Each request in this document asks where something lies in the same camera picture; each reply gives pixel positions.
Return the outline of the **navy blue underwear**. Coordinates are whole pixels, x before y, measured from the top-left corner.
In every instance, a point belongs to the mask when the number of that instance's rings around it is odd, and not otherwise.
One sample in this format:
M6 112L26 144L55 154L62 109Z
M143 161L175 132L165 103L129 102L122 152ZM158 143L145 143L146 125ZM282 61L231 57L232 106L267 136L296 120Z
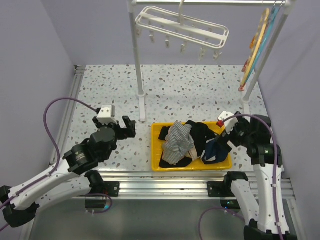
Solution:
M201 155L201 161L205 165L212 165L224 162L229 152L223 149L214 139L210 139L205 143L204 151Z

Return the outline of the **blue round clip hanger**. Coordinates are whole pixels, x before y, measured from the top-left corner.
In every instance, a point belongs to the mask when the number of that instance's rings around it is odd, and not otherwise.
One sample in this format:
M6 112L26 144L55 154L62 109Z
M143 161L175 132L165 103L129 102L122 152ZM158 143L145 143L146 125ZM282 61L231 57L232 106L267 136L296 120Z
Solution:
M265 48L267 40L268 40L268 38L269 38L269 36L270 36L270 34L272 32L272 29L273 29L273 26L274 26L274 23L275 23L275 19L277 17L278 12L279 12L279 7L273 6L271 9L269 8L269 10L270 10L270 14L269 14L269 17L268 17L266 30L264 32L262 43L261 43L260 48L258 50L257 56L256 56L256 58L255 58L255 60L253 62L253 66L252 66L252 68L251 68L251 70L249 72L249 78L250 78L250 76L251 76L256 64L258 63L258 60L259 60L259 58L260 58L260 56L261 56L261 54L262 54L262 52L263 52L263 50Z

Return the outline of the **black underwear beige waistband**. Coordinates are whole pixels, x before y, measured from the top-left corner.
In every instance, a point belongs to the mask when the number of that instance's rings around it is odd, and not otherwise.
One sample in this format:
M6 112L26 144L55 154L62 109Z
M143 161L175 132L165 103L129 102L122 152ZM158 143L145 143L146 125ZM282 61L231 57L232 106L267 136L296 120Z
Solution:
M201 122L188 120L186 125L191 126L190 136L193 139L194 147L188 152L188 155L194 161L201 158L206 142L211 139L215 139L217 134L206 124Z

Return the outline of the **yellow round clip hanger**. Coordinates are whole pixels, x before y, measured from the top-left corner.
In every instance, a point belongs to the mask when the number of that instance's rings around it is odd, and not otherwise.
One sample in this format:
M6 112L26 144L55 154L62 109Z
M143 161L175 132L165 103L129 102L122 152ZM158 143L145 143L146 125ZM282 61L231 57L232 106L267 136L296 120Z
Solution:
M260 49L260 46L263 41L263 37L264 37L265 31L267 28L267 24L268 24L269 15L270 15L270 9L266 8L261 15L260 22L259 22L259 25L257 28L257 32L255 33L254 37L252 38L252 41L249 46L250 55L242 68L244 75L243 75L242 80L239 85L239 89L238 89L239 92L244 91L244 88L246 85L246 80L249 78L250 70L253 67L253 63L258 55L258 50Z

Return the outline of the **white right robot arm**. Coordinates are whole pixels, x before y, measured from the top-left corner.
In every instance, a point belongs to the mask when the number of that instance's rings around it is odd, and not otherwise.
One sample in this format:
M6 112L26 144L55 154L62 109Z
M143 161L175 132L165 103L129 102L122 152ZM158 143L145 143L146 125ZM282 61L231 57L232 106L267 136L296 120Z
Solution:
M223 192L235 196L245 221L246 240L295 240L287 223L282 196L282 151L271 129L268 116L223 111L217 118L223 132L215 142L230 152L231 145L244 147L256 177L258 196L252 193L243 172L228 172Z

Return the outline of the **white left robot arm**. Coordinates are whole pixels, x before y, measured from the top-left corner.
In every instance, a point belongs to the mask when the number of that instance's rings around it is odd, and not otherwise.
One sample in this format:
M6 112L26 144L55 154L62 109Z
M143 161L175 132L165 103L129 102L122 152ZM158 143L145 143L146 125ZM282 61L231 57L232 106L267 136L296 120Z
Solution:
M93 119L97 131L71 148L53 166L15 187L0 188L1 210L7 226L17 228L55 204L78 196L103 197L111 203L110 190L96 170L117 149L117 142L136 136L136 121L122 117L103 124Z

